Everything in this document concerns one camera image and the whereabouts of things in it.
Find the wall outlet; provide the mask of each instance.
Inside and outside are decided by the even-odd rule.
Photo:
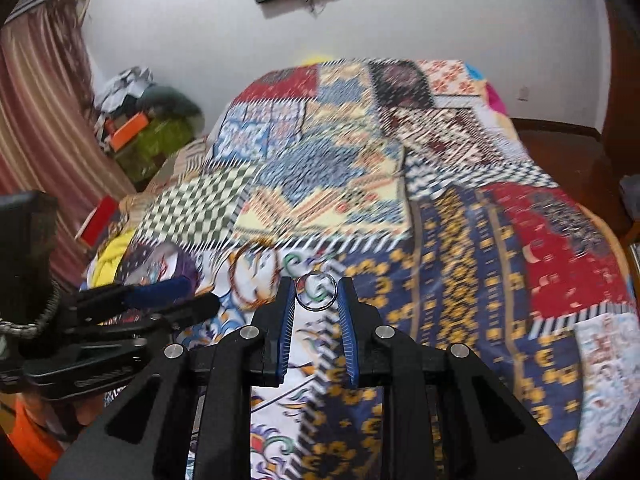
[[[518,101],[528,101],[529,100],[530,89],[528,86],[523,86],[518,91]]]

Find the orange object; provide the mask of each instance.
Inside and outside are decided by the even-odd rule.
[[[15,401],[15,413],[15,426],[9,440],[33,472],[46,480],[62,455],[62,448],[52,436],[31,421],[20,400]]]
[[[113,148],[113,151],[117,152],[119,149],[124,147],[124,145],[133,139],[133,137],[146,128],[148,124],[149,119],[146,118],[145,114],[142,112],[135,114],[111,137],[111,147]]]

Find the red fabric patch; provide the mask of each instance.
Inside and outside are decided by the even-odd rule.
[[[596,255],[587,250],[578,255],[570,237],[559,234],[557,224],[550,224],[552,220],[561,221],[559,214],[556,212],[552,217],[534,210],[533,195],[544,193],[561,202],[567,211],[577,211],[585,218],[561,189],[506,183],[491,184],[483,189],[490,190],[494,200],[504,208],[520,239],[527,262],[526,281],[532,314],[544,318],[559,317],[605,300],[613,303],[630,301],[624,277],[608,244],[609,250],[604,254]],[[597,232],[591,221],[585,220]]]
[[[110,196],[105,196],[94,211],[91,213],[91,218],[85,221],[85,225],[82,226],[78,233],[78,238],[81,239],[88,247],[94,247],[102,231],[105,230],[109,224],[111,216],[118,209],[118,203]]]
[[[318,90],[318,69],[302,66],[269,72],[251,83],[235,103],[260,99],[293,99],[315,97]]]

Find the chain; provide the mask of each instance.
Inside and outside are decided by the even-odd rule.
[[[39,336],[51,321],[51,318],[56,315],[60,304],[60,286],[55,280],[51,280],[51,285],[53,291],[47,300],[47,306],[35,323],[21,325],[0,318],[0,335],[8,335],[20,339],[33,339]]]

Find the black metal frame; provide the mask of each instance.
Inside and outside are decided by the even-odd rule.
[[[293,298],[292,280],[282,278],[252,325],[203,349],[168,346],[80,435],[51,480],[182,480],[203,385],[193,478],[249,480],[251,387],[284,380]],[[351,386],[384,388],[383,480],[436,478],[432,415],[448,478],[576,478],[553,440],[468,347],[422,346],[382,325],[350,278],[338,282],[338,310]]]
[[[0,361],[0,392],[36,391],[68,403],[128,384],[171,334],[214,317],[213,294],[184,300],[187,278],[147,286],[107,285],[65,296],[56,317],[34,340],[7,338]],[[98,325],[127,310],[140,320]]]

